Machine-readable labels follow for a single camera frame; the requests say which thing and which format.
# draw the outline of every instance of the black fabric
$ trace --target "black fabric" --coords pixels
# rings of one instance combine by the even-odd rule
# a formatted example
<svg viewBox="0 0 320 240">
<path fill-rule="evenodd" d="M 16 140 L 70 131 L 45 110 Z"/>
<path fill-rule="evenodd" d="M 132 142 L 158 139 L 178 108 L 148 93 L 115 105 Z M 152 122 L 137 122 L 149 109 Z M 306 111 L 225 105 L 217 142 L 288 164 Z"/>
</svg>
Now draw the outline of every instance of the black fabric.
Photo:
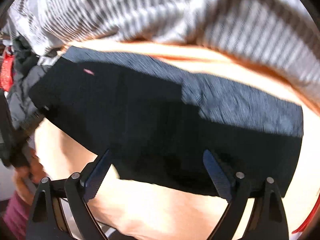
<svg viewBox="0 0 320 240">
<path fill-rule="evenodd" d="M 262 93 L 241 86 L 251 100 Z M 217 195 L 202 161 L 208 149 L 234 172 L 252 178 L 257 191 L 273 177 L 284 196 L 299 158 L 300 136 L 204 119 L 198 106 L 182 102 L 180 84 L 120 65 L 61 58 L 29 95 L 36 107 L 49 107 L 47 118 L 88 150 L 101 155 L 110 149 L 121 179 Z M 241 108 L 232 114 L 241 115 Z"/>
<path fill-rule="evenodd" d="M 15 71 L 27 76 L 30 69 L 37 65 L 38 56 L 32 52 L 32 48 L 23 36 L 18 36 L 13 42 Z"/>
<path fill-rule="evenodd" d="M 7 95 L 7 102 L 15 129 L 36 110 L 28 95 L 29 89 L 45 75 L 49 68 L 50 66 L 33 66 L 26 77 L 21 73 L 14 75 L 13 86 Z"/>
<path fill-rule="evenodd" d="M 250 86 L 208 74 L 192 74 L 152 57 L 71 47 L 63 55 L 74 63 L 122 65 L 181 86 L 181 101 L 198 107 L 212 122 L 294 137 L 303 135 L 302 108 Z"/>
</svg>

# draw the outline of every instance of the red fabric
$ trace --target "red fabric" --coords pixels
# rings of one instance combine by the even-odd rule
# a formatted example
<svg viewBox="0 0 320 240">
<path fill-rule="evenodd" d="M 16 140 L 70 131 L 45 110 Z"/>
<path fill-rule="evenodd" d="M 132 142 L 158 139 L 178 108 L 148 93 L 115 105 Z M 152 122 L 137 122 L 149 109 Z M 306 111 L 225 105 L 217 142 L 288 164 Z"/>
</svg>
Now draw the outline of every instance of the red fabric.
<svg viewBox="0 0 320 240">
<path fill-rule="evenodd" d="M 26 239 L 29 212 L 30 206 L 15 192 L 9 201 L 3 220 L 17 240 Z"/>
<path fill-rule="evenodd" d="M 311 213 L 308 215 L 308 217 L 306 218 L 306 220 L 302 223 L 302 225 L 297 229 L 297 230 L 294 230 L 292 233 L 295 234 L 295 233 L 298 233 L 298 232 L 303 232 L 303 230 L 306 229 L 307 225 L 310 223 L 310 221 L 313 219 L 313 216 L 315 215 L 318 207 L 320 205 L 320 195 L 318 197 L 318 200 L 315 204 L 315 206 L 313 207 Z"/>
<path fill-rule="evenodd" d="M 9 92 L 13 85 L 12 67 L 13 67 L 13 55 L 4 52 L 4 59 L 0 73 L 0 86 L 4 91 Z"/>
</svg>

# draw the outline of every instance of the red strap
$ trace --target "red strap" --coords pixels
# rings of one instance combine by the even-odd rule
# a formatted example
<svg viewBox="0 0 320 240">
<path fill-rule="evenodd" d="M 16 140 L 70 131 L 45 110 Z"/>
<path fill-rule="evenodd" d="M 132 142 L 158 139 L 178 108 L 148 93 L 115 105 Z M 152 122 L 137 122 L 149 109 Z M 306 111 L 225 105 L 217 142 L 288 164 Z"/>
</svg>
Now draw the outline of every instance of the red strap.
<svg viewBox="0 0 320 240">
<path fill-rule="evenodd" d="M 311 213 L 308 215 L 308 217 L 306 218 L 306 220 L 302 223 L 302 225 L 297 229 L 297 230 L 294 230 L 292 233 L 295 234 L 295 233 L 298 233 L 298 232 L 303 232 L 303 230 L 306 229 L 307 225 L 310 223 L 310 221 L 313 219 L 313 216 L 315 215 L 318 207 L 320 205 L 320 195 L 318 197 L 318 200 L 315 204 L 315 206 L 313 207 Z"/>
<path fill-rule="evenodd" d="M 7 91 L 7 92 L 9 92 L 10 88 L 13 85 L 13 77 L 12 77 L 13 59 L 14 59 L 13 55 L 10 55 L 4 52 L 4 59 L 1 66 L 1 73 L 0 73 L 0 86 L 4 89 L 4 91 Z"/>
</svg>

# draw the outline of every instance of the maroon sleeve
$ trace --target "maroon sleeve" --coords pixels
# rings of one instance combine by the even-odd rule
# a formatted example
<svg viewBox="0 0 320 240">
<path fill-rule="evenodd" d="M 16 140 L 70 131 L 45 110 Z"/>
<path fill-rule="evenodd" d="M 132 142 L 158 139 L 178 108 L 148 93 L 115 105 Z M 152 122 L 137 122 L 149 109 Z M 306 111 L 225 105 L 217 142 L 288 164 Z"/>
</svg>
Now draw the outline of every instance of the maroon sleeve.
<svg viewBox="0 0 320 240">
<path fill-rule="evenodd" d="M 17 240 L 26 239 L 29 211 L 30 206 L 19 197 L 17 192 L 14 192 L 9 201 L 3 220 Z"/>
</svg>

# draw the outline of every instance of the black metal bracket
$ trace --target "black metal bracket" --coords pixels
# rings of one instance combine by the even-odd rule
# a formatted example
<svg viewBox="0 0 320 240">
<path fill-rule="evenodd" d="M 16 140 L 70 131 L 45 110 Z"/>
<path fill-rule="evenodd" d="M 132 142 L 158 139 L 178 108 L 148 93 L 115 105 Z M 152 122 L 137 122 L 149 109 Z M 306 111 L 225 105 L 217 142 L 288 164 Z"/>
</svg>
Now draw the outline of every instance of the black metal bracket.
<svg viewBox="0 0 320 240">
<path fill-rule="evenodd" d="M 81 173 L 68 179 L 41 180 L 31 207 L 26 240 L 74 239 L 60 202 L 67 198 L 76 225 L 84 240 L 133 240 L 132 236 L 115 231 L 107 238 L 94 219 L 87 202 L 94 198 L 111 163 L 108 152 L 88 163 Z"/>
<path fill-rule="evenodd" d="M 211 161 L 214 165 L 220 162 L 213 159 Z M 218 174 L 218 182 L 220 182 L 221 175 Z M 250 180 L 242 172 L 237 172 L 235 179 L 236 187 L 233 189 L 235 193 L 232 200 L 207 240 L 231 240 L 238 228 L 252 188 Z M 212 181 L 217 184 L 217 178 L 212 178 Z M 262 191 L 263 195 L 255 198 L 252 213 L 241 240 L 288 240 L 287 219 L 278 186 L 273 178 L 266 178 Z"/>
</svg>

